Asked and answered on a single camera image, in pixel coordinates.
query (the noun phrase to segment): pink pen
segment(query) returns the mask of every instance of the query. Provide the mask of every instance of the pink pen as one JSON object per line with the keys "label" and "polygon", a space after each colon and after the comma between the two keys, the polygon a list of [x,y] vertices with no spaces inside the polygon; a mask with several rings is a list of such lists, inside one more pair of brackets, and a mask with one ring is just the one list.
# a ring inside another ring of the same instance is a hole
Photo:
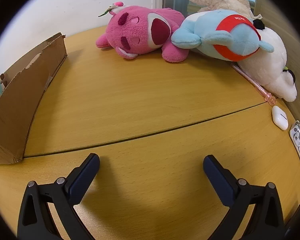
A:
{"label": "pink pen", "polygon": [[254,88],[260,93],[260,95],[263,96],[266,102],[268,102],[269,105],[274,106],[276,104],[275,97],[271,95],[270,92],[265,90],[262,86],[260,86],[257,82],[252,80],[245,72],[243,72],[237,65],[236,63],[232,62],[231,67],[236,70],[239,74],[241,74],[246,80],[248,80]]}

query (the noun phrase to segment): screw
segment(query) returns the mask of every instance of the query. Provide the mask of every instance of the screw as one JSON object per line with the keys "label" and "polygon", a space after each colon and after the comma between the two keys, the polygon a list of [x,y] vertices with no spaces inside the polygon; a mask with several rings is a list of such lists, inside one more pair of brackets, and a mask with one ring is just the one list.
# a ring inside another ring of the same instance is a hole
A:
{"label": "screw", "polygon": [[33,180],[29,181],[28,187],[32,187],[33,185],[34,185],[34,181]]}
{"label": "screw", "polygon": [[245,179],[239,179],[238,182],[241,186],[247,185],[247,181]]}
{"label": "screw", "polygon": [[57,179],[58,184],[63,184],[64,182],[65,182],[65,178],[63,178],[63,177],[60,177]]}
{"label": "screw", "polygon": [[275,184],[273,184],[272,182],[268,183],[269,188],[275,188]]}

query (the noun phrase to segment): black clamp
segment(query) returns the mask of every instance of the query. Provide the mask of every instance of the black clamp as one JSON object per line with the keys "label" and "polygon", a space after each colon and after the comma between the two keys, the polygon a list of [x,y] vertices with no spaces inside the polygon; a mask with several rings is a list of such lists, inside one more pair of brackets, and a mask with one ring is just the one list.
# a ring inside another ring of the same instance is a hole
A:
{"label": "black clamp", "polygon": [[250,185],[236,179],[213,155],[203,160],[203,170],[228,213],[208,240],[231,240],[237,232],[248,206],[255,204],[241,240],[281,240],[285,234],[282,208],[272,182],[266,186]]}
{"label": "black clamp", "polygon": [[[62,239],[48,207],[48,203],[54,203],[70,239],[94,240],[73,206],[80,203],[99,167],[98,155],[91,153],[66,178],[61,177],[52,184],[44,185],[30,181],[21,204],[18,239]],[[245,179],[236,179],[213,155],[205,157],[203,169],[223,205],[229,207],[208,240],[231,240],[251,204],[255,204],[255,207],[241,240],[283,239],[291,226],[284,227],[278,192],[272,182],[260,187],[250,185]]]}
{"label": "black clamp", "polygon": [[90,153],[80,167],[66,178],[38,185],[30,181],[23,196],[19,221],[19,240],[62,239],[51,216],[48,203],[54,203],[61,222],[72,240],[94,240],[73,206],[80,203],[100,167],[98,155]]}

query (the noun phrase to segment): wooden table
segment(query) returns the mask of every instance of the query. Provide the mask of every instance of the wooden table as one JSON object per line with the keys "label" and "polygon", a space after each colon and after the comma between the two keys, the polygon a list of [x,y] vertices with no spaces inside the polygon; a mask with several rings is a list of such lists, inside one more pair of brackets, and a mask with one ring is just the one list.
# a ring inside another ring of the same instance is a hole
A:
{"label": "wooden table", "polygon": [[104,30],[65,39],[68,58],[43,95],[25,156],[144,137],[264,102],[224,61],[190,53],[171,64],[160,50],[125,60],[96,48]]}
{"label": "wooden table", "polygon": [[[278,101],[290,127],[294,119]],[[300,203],[300,160],[263,103],[157,135],[0,165],[0,211],[15,232],[27,182],[66,176],[90,152],[100,156],[100,170],[75,209],[96,239],[207,239],[227,212],[202,169],[209,154],[250,184],[274,182],[285,218]]]}

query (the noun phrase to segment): pink plush bear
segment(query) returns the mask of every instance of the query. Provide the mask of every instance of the pink plush bear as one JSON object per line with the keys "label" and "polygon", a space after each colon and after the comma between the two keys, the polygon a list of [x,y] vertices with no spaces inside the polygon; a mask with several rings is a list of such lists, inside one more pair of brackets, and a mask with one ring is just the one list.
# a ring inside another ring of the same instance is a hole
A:
{"label": "pink plush bear", "polygon": [[181,62],[188,56],[188,49],[175,47],[170,39],[185,19],[180,12],[124,6],[122,2],[114,3],[108,10],[113,17],[106,33],[96,41],[98,48],[113,47],[126,59],[158,48],[162,48],[162,57],[168,62]]}

